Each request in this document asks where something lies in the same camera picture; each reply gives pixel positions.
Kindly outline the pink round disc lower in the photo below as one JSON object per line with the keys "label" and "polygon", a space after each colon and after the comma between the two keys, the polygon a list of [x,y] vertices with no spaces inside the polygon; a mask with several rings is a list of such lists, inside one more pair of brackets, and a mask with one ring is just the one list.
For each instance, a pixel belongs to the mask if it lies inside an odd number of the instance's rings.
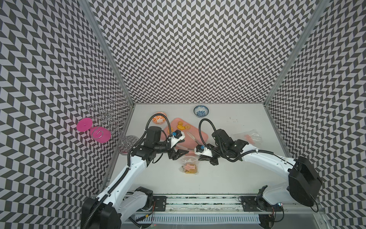
{"label": "pink round disc lower", "polygon": [[104,144],[111,139],[112,134],[103,127],[93,127],[90,129],[90,136],[93,140]]}

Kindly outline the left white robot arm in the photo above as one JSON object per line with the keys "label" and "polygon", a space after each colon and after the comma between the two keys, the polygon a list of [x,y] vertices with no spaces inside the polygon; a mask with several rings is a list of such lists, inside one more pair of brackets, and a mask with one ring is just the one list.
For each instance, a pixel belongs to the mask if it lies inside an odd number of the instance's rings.
{"label": "left white robot arm", "polygon": [[132,150],[130,162],[111,184],[100,193],[97,198],[88,198],[82,206],[82,229],[120,229],[126,220],[131,221],[140,229],[148,225],[139,224],[132,216],[138,210],[153,209],[153,191],[143,187],[136,189],[132,195],[125,198],[134,180],[155,159],[156,154],[167,153],[169,158],[177,160],[189,153],[188,150],[175,150],[165,142],[158,142],[154,146],[139,145]]}

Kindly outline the blue patterned small bowl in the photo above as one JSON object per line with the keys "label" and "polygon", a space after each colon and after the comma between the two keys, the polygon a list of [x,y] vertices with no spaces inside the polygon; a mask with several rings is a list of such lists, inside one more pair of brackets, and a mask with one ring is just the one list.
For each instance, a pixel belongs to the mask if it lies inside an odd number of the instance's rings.
{"label": "blue patterned small bowl", "polygon": [[197,105],[193,109],[193,113],[194,113],[195,116],[197,116],[199,118],[203,118],[203,117],[206,117],[209,114],[209,109],[208,109],[208,107],[206,107],[204,105]]}

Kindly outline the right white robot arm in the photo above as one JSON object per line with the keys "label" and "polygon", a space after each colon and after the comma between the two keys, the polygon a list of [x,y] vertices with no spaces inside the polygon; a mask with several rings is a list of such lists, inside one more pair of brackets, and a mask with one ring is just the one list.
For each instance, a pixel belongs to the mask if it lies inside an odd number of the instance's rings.
{"label": "right white robot arm", "polygon": [[317,205],[316,198],[323,181],[305,157],[293,159],[278,156],[273,152],[258,149],[246,141],[233,143],[228,149],[222,146],[197,145],[194,153],[199,156],[199,160],[209,161],[212,165],[218,165],[219,157],[230,162],[242,160],[259,165],[285,179],[283,183],[264,185],[260,188],[254,198],[259,211],[266,211],[271,206],[291,201],[307,207]]}

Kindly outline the metal tongs white tips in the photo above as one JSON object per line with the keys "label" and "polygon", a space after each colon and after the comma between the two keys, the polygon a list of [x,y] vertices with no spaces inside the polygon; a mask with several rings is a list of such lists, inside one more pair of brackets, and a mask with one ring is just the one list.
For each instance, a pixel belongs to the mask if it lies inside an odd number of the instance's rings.
{"label": "metal tongs white tips", "polygon": [[187,145],[191,148],[202,144],[202,142],[199,139],[197,139],[193,134],[191,134],[189,131],[185,131],[185,139],[186,139],[185,142],[187,142]]}

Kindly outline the pink round disc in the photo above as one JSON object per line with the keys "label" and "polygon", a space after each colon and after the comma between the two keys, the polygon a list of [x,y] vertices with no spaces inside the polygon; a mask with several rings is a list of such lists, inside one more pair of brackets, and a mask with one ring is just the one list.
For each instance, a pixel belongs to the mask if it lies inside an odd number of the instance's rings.
{"label": "pink round disc", "polygon": [[104,144],[111,139],[112,134],[103,127],[93,127],[90,129],[90,136],[93,140]]}
{"label": "pink round disc", "polygon": [[83,118],[77,123],[76,129],[79,132],[85,132],[90,130],[93,125],[93,120],[91,118]]}

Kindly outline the metal base rail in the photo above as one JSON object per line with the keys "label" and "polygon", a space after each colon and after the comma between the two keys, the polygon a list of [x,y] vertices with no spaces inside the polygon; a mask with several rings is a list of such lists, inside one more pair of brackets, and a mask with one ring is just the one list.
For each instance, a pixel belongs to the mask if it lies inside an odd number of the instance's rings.
{"label": "metal base rail", "polygon": [[131,218],[140,225],[154,226],[254,224],[261,229],[327,227],[321,211],[315,213],[311,208],[294,202],[275,204],[261,211],[256,207],[254,198],[254,194],[157,194],[150,210],[138,210]]}

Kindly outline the clear resealable bag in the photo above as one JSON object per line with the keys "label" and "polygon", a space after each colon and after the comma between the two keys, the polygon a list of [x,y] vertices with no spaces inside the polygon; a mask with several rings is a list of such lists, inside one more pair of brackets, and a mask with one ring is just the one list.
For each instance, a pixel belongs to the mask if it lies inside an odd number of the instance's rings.
{"label": "clear resealable bag", "polygon": [[234,134],[233,139],[235,139],[235,140],[241,139],[241,140],[247,141],[248,143],[250,143],[256,147],[261,146],[263,143],[262,137],[255,129],[246,131],[243,133]]}
{"label": "clear resealable bag", "polygon": [[190,169],[198,170],[199,160],[198,160],[198,157],[196,157],[196,156],[183,156],[182,158],[180,158],[180,163],[181,163],[181,166],[180,166],[179,170],[183,173],[184,173],[184,170],[190,170]]}

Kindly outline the pink round disc upper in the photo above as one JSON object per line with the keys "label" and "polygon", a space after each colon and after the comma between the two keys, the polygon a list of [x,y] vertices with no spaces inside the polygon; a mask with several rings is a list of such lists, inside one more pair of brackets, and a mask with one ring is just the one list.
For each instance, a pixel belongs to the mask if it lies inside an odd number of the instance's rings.
{"label": "pink round disc upper", "polygon": [[83,118],[77,123],[76,129],[79,132],[85,132],[90,130],[93,125],[93,120],[91,118]]}

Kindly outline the orange patterned small bowl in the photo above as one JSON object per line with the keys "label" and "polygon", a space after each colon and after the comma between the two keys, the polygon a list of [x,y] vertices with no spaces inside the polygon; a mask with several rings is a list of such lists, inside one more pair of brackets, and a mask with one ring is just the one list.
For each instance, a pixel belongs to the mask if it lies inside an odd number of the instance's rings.
{"label": "orange patterned small bowl", "polygon": [[164,112],[156,112],[155,116],[152,118],[152,122],[157,125],[162,125],[166,122],[166,113]]}

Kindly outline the pink plastic tray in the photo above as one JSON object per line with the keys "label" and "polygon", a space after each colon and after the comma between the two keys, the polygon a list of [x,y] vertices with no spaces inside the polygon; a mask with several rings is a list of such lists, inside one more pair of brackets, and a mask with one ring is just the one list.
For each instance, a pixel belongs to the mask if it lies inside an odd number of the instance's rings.
{"label": "pink plastic tray", "polygon": [[195,149],[197,145],[202,145],[198,126],[192,125],[181,118],[175,118],[170,122],[170,125],[173,131],[178,130],[178,126],[185,128],[181,130],[185,133],[185,141],[183,143],[178,143],[177,146],[186,149]]}

